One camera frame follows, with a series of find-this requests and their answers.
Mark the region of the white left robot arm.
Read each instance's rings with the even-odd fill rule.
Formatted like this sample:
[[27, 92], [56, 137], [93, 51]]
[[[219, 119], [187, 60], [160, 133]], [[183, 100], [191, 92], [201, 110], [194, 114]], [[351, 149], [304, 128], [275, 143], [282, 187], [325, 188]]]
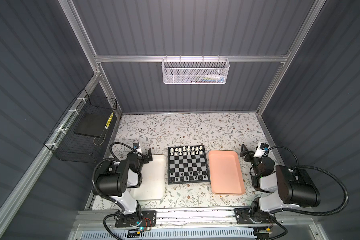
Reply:
[[115, 203], [120, 208], [120, 214], [126, 218], [140, 219], [141, 206], [128, 192], [128, 188], [139, 188], [142, 185], [143, 166], [152, 161], [151, 148], [146, 155], [132, 148], [125, 160], [117, 157], [103, 159], [92, 173], [93, 194]]

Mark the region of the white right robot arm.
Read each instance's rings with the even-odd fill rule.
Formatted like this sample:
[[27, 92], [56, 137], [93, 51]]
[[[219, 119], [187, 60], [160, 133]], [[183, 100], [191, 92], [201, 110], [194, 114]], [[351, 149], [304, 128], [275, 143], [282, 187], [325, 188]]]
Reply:
[[269, 157], [269, 151], [284, 149], [290, 152], [298, 163], [295, 153], [287, 147], [270, 147], [260, 142], [255, 151], [241, 145], [240, 157], [251, 163], [250, 176], [255, 190], [267, 193], [257, 197], [251, 204], [249, 215], [261, 218], [279, 209], [317, 207], [321, 196], [307, 171], [276, 165]]

